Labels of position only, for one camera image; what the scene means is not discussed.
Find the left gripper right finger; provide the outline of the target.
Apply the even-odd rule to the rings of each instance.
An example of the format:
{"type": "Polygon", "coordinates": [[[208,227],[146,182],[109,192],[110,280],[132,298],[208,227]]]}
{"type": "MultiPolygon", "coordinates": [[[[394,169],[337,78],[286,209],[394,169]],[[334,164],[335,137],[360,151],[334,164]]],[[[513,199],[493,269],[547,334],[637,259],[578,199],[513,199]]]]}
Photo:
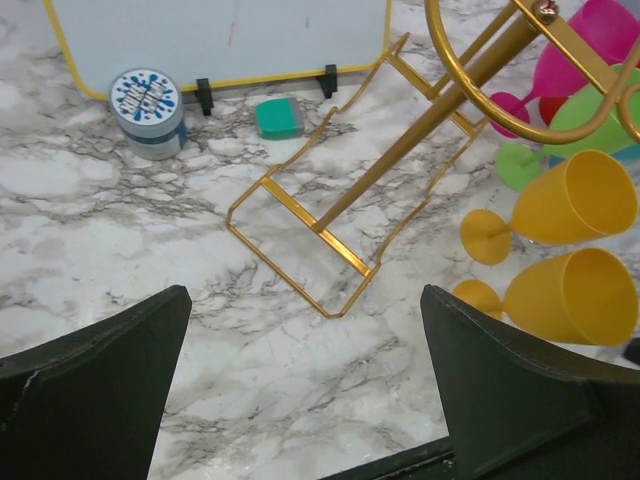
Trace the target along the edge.
{"type": "Polygon", "coordinates": [[[458,478],[638,478],[638,371],[538,339],[437,286],[420,307],[458,478]]]}

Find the pink wine glass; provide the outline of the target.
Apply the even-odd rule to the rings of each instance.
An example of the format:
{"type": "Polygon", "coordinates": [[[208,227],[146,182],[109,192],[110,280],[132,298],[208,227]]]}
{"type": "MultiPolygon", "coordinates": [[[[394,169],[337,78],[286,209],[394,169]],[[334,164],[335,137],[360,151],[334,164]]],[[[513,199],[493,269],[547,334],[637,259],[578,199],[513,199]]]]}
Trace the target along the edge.
{"type": "MultiPolygon", "coordinates": [[[[608,65],[623,63],[639,37],[639,20],[617,1],[591,0],[568,25],[608,65]]],[[[529,122],[526,106],[537,98],[567,98],[588,83],[587,78],[553,44],[548,43],[536,64],[530,92],[522,99],[496,92],[491,100],[508,113],[529,122]]]]}

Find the red wine glass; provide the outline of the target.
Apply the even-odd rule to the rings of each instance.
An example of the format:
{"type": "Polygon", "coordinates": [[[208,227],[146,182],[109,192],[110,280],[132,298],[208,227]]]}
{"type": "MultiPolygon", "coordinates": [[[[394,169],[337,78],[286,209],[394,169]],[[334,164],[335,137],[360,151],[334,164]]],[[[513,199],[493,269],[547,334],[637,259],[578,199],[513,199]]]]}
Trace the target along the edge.
{"type": "Polygon", "coordinates": [[[558,110],[568,100],[567,97],[541,97],[539,100],[540,117],[546,125],[550,125],[558,110]]]}

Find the teal wine glass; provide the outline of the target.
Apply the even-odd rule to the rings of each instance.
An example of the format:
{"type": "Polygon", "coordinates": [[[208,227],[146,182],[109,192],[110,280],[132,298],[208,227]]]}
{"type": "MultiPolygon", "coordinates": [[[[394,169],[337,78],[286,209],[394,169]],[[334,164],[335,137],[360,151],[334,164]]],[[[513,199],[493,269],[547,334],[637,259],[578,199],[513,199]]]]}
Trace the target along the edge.
{"type": "MultiPolygon", "coordinates": [[[[622,163],[623,165],[629,166],[634,162],[639,161],[639,145],[631,145],[629,147],[618,150],[614,153],[610,153],[614,159],[622,163]]],[[[564,158],[550,155],[548,160],[548,166],[550,168],[555,167],[564,161],[564,158]]]]}

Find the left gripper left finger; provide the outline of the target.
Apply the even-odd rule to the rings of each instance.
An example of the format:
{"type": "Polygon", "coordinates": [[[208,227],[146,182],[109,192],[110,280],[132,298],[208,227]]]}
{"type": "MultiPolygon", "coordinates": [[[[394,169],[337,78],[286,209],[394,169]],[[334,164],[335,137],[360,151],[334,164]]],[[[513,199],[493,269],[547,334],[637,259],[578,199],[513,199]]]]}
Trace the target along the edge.
{"type": "Polygon", "coordinates": [[[2,358],[2,478],[146,478],[191,308],[171,286],[2,358]]]}

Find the orange wine glass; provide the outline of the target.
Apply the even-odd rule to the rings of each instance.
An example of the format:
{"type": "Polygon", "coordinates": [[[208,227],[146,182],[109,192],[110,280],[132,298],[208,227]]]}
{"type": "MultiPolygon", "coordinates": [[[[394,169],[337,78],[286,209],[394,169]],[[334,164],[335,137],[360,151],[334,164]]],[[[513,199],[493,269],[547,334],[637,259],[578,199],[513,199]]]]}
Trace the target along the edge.
{"type": "Polygon", "coordinates": [[[584,150],[527,185],[509,220],[488,209],[469,212],[460,239],[475,261],[497,265],[511,252],[514,233],[546,245],[579,244],[627,231],[638,211],[624,166],[604,152],[584,150]]]}
{"type": "Polygon", "coordinates": [[[627,342],[639,299],[624,264],[600,248],[584,248],[535,263],[502,297],[487,283],[466,280],[453,294],[477,310],[546,341],[616,346],[627,342]]]}

